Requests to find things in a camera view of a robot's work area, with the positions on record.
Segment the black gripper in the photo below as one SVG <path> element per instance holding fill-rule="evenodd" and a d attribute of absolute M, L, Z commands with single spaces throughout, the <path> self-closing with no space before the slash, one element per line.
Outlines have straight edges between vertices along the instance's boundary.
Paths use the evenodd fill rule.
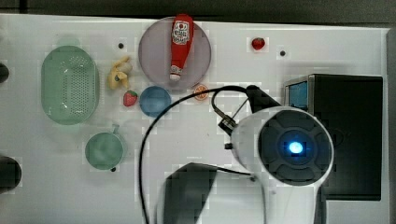
<path fill-rule="evenodd" d="M 280 106 L 279 102 L 255 85 L 247 86 L 247 99 L 252 113 L 268 112 L 272 108 Z"/>

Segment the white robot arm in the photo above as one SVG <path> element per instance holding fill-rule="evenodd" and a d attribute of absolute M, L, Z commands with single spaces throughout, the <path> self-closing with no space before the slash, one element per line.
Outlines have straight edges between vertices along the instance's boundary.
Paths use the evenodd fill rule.
<path fill-rule="evenodd" d="M 243 171 L 190 162 L 169 175 L 155 224 L 315 224 L 317 197 L 334 149 L 312 115 L 250 85 L 251 113 L 220 123 Z"/>

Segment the black robot base upper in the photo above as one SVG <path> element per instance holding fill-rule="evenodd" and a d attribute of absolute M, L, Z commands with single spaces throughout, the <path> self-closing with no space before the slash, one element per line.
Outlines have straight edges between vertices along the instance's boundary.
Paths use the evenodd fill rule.
<path fill-rule="evenodd" d="M 0 83 L 5 82 L 9 77 L 9 70 L 8 68 L 0 63 Z"/>

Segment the black robot base lower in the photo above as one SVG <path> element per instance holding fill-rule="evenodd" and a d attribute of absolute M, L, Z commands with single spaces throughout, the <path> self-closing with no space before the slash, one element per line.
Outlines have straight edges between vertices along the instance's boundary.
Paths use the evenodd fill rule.
<path fill-rule="evenodd" d="M 21 167 L 10 157 L 0 158 L 0 193 L 15 189 L 21 182 Z"/>

